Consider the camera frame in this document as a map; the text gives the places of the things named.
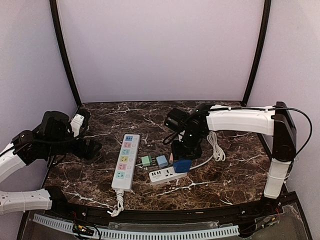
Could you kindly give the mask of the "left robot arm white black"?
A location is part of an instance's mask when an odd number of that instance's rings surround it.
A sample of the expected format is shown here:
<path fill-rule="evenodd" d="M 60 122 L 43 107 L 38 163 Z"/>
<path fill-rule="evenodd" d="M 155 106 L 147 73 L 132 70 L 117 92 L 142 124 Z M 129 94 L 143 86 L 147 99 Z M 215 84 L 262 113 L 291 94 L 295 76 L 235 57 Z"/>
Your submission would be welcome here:
<path fill-rule="evenodd" d="M 68 128 L 51 133 L 44 133 L 39 127 L 24 130 L 0 153 L 0 180 L 4 181 L 36 160 L 47 161 L 49 168 L 56 165 L 56 156 L 66 157 L 67 154 L 72 154 L 80 159 L 91 160 L 101 148 L 101 143 L 87 140 L 81 135 L 75 136 Z M 65 195 L 57 186 L 32 191 L 1 191 L 0 213 L 5 215 L 13 212 L 50 210 L 66 202 Z"/>

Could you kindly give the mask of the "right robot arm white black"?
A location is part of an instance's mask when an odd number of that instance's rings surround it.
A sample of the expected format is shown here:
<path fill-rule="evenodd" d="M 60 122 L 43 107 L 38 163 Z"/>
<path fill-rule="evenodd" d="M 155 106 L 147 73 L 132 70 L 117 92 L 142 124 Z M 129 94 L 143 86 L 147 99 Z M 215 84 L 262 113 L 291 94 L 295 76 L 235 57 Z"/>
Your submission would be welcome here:
<path fill-rule="evenodd" d="M 192 161 L 202 156 L 201 142 L 211 132 L 252 132 L 272 136 L 271 164 L 263 195 L 277 199 L 296 156 L 297 129 L 291 117 L 292 108 L 284 102 L 265 107 L 231 107 L 200 104 L 187 113 L 173 108 L 164 125 L 173 130 L 171 145 L 173 169 L 176 173 L 187 173 Z"/>

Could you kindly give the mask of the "blue cube socket adapter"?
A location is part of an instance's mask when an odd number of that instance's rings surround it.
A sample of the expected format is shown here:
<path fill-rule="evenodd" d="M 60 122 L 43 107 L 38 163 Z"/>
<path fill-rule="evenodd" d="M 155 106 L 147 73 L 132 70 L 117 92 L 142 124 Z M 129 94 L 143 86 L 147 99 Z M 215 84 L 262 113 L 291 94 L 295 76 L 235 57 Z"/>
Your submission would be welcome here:
<path fill-rule="evenodd" d="M 191 159 L 175 160 L 173 162 L 174 172 L 177 174 L 188 173 L 192 165 Z"/>

